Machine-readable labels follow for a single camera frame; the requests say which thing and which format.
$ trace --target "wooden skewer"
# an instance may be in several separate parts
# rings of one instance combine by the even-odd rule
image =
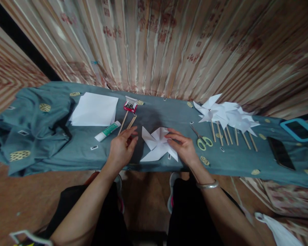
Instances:
[[[221,143],[221,146],[223,146],[222,137],[221,137],[221,132],[220,132],[220,127],[219,127],[219,121],[216,121],[216,122],[217,122],[219,137],[220,137],[220,143]]]
[[[130,124],[128,125],[127,130],[129,130],[129,129],[132,127],[132,125],[133,125],[133,123],[134,123],[134,120],[135,120],[136,118],[137,118],[137,116],[133,117],[133,119],[130,121]]]
[[[239,145],[239,138],[237,137],[237,131],[236,131],[236,128],[235,129],[235,138],[236,138],[236,145],[238,146]]]
[[[215,136],[215,129],[213,128],[213,122],[211,121],[211,127],[212,127],[212,135],[213,135],[213,139],[216,142],[216,136]]]
[[[228,141],[225,129],[223,129],[223,134],[225,135],[225,139],[226,139],[227,145],[229,145],[229,141]]]
[[[251,138],[251,141],[252,141],[252,144],[253,144],[254,149],[258,152],[257,146],[256,146],[256,144],[255,144],[255,142],[254,142],[254,140],[253,140],[252,134],[249,133],[249,135],[250,135],[250,138]]]
[[[242,133],[242,134],[243,134],[244,140],[246,141],[247,146],[249,147],[249,149],[251,149],[251,147],[250,147],[250,145],[249,145],[249,142],[248,142],[247,139],[246,139],[246,136],[244,135],[244,133]]]
[[[226,126],[226,128],[227,128],[227,133],[228,133],[228,136],[229,136],[230,143],[233,144],[233,140],[232,140],[230,133],[229,133],[228,125]]]
[[[123,121],[122,121],[122,125],[121,125],[120,130],[119,130],[119,133],[118,133],[117,135],[120,135],[120,133],[121,133],[121,130],[122,130],[122,127],[123,127],[123,125],[124,125],[124,122],[126,121],[128,112],[129,112],[129,111],[127,111],[127,112],[126,112],[126,116],[124,116],[124,119],[123,119]]]

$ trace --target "black phone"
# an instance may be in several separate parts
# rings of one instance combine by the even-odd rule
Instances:
[[[267,140],[277,163],[283,167],[286,167],[287,169],[295,171],[295,167],[284,147],[284,144],[280,140],[271,137],[267,137]]]

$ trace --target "silver bracelet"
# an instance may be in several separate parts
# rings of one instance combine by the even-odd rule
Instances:
[[[212,184],[204,184],[204,185],[196,183],[196,186],[199,189],[213,189],[213,188],[216,188],[216,187],[219,186],[219,182],[217,180],[215,180],[215,182],[212,183]]]

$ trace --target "green glue stick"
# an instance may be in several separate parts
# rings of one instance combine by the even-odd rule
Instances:
[[[104,138],[106,138],[108,135],[110,135],[112,132],[114,132],[116,129],[118,129],[121,126],[121,123],[118,121],[115,121],[112,125],[110,125],[108,128],[106,128],[104,131],[102,131],[100,134],[95,136],[95,139],[98,142],[101,142]]]

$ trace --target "paper pinwheel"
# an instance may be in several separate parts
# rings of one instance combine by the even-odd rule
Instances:
[[[225,129],[228,124],[228,118],[226,112],[230,110],[237,109],[237,103],[235,102],[224,102],[222,104],[217,104],[216,101],[222,94],[218,94],[210,97],[202,106],[194,102],[195,108],[203,114],[202,119],[199,123],[204,121],[219,121],[222,128]]]
[[[141,162],[157,161],[161,159],[161,157],[164,156],[166,152],[168,152],[176,161],[178,161],[177,152],[170,147],[167,142],[168,139],[164,137],[168,133],[169,131],[165,127],[156,129],[152,134],[149,134],[149,132],[144,127],[142,128],[141,136],[151,151],[140,160]]]
[[[241,106],[236,110],[227,112],[227,117],[228,124],[231,127],[240,130],[242,133],[248,131],[252,135],[257,136],[251,128],[260,124],[253,120],[251,113],[244,112]]]

